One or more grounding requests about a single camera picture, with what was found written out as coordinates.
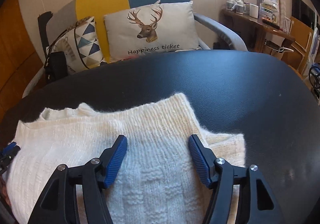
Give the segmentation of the cream knitted sweater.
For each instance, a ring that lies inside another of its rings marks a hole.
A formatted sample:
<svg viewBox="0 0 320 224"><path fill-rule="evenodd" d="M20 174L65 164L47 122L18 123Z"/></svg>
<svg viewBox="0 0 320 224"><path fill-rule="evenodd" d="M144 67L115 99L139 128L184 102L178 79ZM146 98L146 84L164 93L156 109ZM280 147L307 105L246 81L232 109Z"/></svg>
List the cream knitted sweater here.
<svg viewBox="0 0 320 224"><path fill-rule="evenodd" d="M195 170L191 135L215 156L244 166L244 136L202 128L182 93L112 113L85 103L75 109L46 108L37 120L17 124L14 142L20 151L5 177L14 217L28 222L58 167L88 166L103 176L114 223L201 223L210 191Z"/></svg>

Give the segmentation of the wooden folding chair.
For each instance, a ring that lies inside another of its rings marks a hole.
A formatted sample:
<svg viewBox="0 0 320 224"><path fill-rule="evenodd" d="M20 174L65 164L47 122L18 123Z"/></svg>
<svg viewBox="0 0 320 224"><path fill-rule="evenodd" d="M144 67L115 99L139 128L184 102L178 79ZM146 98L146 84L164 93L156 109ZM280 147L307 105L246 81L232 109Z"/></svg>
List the wooden folding chair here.
<svg viewBox="0 0 320 224"><path fill-rule="evenodd" d="M293 16L290 19L292 22L290 35L295 38L295 42L290 46L293 52L284 53L281 60L302 75L312 44L313 29Z"/></svg>

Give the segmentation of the black handbag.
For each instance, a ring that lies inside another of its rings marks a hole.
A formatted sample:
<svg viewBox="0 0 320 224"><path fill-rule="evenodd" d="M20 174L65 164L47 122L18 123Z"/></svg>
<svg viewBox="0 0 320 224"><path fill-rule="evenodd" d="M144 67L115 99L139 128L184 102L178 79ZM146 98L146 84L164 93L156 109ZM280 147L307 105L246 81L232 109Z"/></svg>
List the black handbag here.
<svg viewBox="0 0 320 224"><path fill-rule="evenodd" d="M64 52L50 53L44 64L46 82L52 83L68 76L67 62Z"/></svg>

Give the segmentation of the triangle pattern cushion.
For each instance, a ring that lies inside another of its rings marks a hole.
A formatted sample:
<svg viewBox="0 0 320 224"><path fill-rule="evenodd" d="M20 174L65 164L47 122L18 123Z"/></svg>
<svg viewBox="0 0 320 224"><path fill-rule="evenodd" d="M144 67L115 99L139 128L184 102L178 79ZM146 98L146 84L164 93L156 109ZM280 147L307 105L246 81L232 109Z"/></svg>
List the triangle pattern cushion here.
<svg viewBox="0 0 320 224"><path fill-rule="evenodd" d="M68 75L98 67L105 62L93 16L85 17L69 26L53 41L47 51L49 54L64 54Z"/></svg>

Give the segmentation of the blue toy ride-on car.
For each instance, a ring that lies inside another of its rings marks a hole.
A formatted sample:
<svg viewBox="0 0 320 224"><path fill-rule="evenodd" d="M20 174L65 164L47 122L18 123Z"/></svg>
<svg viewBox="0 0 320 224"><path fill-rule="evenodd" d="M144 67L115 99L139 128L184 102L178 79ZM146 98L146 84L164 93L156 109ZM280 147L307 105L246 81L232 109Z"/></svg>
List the blue toy ride-on car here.
<svg viewBox="0 0 320 224"><path fill-rule="evenodd" d="M309 69L308 73L309 81L313 88L320 88L320 66L319 63L314 63Z"/></svg>

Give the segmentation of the wooden side table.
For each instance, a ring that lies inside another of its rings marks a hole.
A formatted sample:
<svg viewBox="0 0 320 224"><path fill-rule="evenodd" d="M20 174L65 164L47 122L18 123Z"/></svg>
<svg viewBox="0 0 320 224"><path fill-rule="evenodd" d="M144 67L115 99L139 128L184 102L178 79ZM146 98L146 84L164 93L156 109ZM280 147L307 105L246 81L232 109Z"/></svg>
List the wooden side table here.
<svg viewBox="0 0 320 224"><path fill-rule="evenodd" d="M244 40L249 51L262 53L264 50L267 34L283 38L281 47L289 48L295 42L295 38L280 29L275 29L248 15L222 9L220 12L224 17L224 25L234 30Z"/></svg>

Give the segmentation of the deer print cushion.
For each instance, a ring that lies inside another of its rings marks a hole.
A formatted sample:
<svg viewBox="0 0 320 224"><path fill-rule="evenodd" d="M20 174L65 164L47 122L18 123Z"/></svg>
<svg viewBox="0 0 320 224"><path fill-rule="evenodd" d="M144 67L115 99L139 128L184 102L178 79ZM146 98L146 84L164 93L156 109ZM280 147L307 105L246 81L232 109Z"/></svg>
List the deer print cushion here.
<svg viewBox="0 0 320 224"><path fill-rule="evenodd" d="M160 3L104 16L110 61L200 47L193 2Z"/></svg>

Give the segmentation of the black remote control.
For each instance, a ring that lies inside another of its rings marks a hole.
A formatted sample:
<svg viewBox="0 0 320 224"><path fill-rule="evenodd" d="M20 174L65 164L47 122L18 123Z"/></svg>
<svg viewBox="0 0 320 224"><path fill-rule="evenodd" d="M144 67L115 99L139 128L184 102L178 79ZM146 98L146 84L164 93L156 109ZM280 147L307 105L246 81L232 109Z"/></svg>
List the black remote control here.
<svg viewBox="0 0 320 224"><path fill-rule="evenodd" d="M271 21L268 21L268 20L266 20L266 19L262 19L262 22L263 22L264 24L266 24L266 25L269 25L269 26L277 29L277 30L280 30L280 26L278 26L277 24L275 24L275 23L273 23L273 22L271 22Z"/></svg>

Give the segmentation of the white mug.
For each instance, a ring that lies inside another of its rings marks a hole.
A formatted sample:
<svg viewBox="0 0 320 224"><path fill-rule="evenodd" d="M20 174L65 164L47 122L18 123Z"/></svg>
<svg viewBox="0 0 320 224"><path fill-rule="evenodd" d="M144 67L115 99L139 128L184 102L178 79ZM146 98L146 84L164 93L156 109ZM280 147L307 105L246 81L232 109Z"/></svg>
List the white mug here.
<svg viewBox="0 0 320 224"><path fill-rule="evenodd" d="M249 15L250 15L250 17L257 19L259 17L259 6L250 3L249 4Z"/></svg>

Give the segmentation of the blue yellow grey sofa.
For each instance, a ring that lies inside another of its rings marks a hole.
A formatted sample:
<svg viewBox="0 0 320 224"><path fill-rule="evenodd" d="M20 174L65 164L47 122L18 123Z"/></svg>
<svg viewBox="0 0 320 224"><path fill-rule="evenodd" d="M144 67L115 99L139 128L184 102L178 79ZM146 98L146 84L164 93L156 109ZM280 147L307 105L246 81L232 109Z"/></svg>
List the blue yellow grey sofa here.
<svg viewBox="0 0 320 224"><path fill-rule="evenodd" d="M247 49L238 34L194 13L189 0L73 0L37 20L46 59L55 59L51 81L109 62L205 50L196 23L219 35L231 50Z"/></svg>

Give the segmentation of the black television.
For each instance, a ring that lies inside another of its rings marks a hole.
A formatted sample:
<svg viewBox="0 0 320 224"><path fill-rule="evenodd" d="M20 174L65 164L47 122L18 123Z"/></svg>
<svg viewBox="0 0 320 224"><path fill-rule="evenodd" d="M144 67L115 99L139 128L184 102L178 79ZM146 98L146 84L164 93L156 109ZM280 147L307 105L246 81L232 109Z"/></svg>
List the black television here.
<svg viewBox="0 0 320 224"><path fill-rule="evenodd" d="M292 16L314 29L315 12L302 0L292 0Z"/></svg>

